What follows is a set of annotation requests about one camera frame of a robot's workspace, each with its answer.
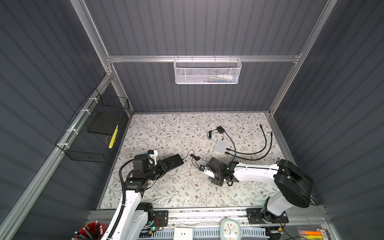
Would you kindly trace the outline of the white network switch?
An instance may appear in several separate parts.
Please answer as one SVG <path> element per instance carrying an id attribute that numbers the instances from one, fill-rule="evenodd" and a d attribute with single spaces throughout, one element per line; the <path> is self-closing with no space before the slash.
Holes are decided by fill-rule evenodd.
<path id="1" fill-rule="evenodd" d="M 219 154 L 225 154 L 227 150 L 228 142 L 224 140 L 217 140 L 216 146 L 215 146 L 215 152 Z"/>

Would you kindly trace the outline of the small black power adapter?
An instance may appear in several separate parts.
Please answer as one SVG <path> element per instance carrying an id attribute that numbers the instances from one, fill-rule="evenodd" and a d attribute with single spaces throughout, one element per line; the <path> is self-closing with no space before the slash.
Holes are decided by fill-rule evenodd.
<path id="1" fill-rule="evenodd" d="M 210 131 L 208 131 L 208 132 L 207 132 L 207 137 L 208 137 L 209 140 L 212 139 L 212 134 L 213 134 L 213 132 L 217 132 L 217 133 L 223 135 L 223 134 L 225 133 L 225 130 L 224 130 L 223 127 L 219 126 L 219 127 L 217 127 L 216 129 L 214 129 L 214 130 L 210 130 Z"/>

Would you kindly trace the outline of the large black power adapter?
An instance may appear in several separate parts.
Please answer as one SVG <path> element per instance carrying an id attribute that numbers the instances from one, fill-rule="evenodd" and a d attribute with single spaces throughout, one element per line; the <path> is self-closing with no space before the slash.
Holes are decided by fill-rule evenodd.
<path id="1" fill-rule="evenodd" d="M 194 150 L 189 150 L 188 153 L 186 154 L 186 156 L 184 158 L 182 158 L 182 160 L 184 161 L 188 157 L 192 158 L 191 163 L 197 169 L 200 168 L 200 166 L 198 165 L 198 161 L 202 160 L 202 161 L 204 161 L 206 163 L 208 162 L 207 160 L 203 159 L 202 157 L 196 155 Z"/>

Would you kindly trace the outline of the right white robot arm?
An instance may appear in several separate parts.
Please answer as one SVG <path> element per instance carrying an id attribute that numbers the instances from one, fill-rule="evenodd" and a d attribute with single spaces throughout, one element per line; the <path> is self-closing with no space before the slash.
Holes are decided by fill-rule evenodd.
<path id="1" fill-rule="evenodd" d="M 199 170 L 220 187 L 224 183 L 232 186 L 239 182 L 259 182 L 276 187 L 277 192 L 267 197 L 263 208 L 257 213 L 267 223 L 283 222 L 286 210 L 307 208 L 312 203 L 313 179 L 287 160 L 272 165 L 247 165 L 239 162 L 224 164 L 211 158 L 206 165 L 199 166 Z"/>

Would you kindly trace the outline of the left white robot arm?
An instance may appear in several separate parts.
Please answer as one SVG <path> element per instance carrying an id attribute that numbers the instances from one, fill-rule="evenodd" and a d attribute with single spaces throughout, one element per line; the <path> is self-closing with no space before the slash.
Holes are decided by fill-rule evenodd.
<path id="1" fill-rule="evenodd" d="M 142 230 L 154 220 L 151 203 L 142 197 L 149 181 L 163 177 L 173 166 L 163 160 L 155 161 L 149 154 L 140 154 L 119 169 L 122 196 L 112 220 L 102 236 L 103 240 L 137 240 Z"/>

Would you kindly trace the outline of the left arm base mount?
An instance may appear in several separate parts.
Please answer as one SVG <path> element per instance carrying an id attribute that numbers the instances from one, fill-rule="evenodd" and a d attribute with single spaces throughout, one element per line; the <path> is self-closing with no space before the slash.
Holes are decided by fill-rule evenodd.
<path id="1" fill-rule="evenodd" d="M 162 228 L 168 226 L 169 211 L 154 211 L 154 217 L 149 220 L 146 228 Z"/>

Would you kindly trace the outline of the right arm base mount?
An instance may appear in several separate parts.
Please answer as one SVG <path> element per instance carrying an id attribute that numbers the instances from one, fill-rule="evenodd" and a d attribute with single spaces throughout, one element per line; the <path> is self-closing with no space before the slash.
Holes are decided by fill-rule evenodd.
<path id="1" fill-rule="evenodd" d="M 275 216 L 262 208 L 248 208 L 246 213 L 250 224 L 287 224 L 289 222 L 286 212 Z"/>

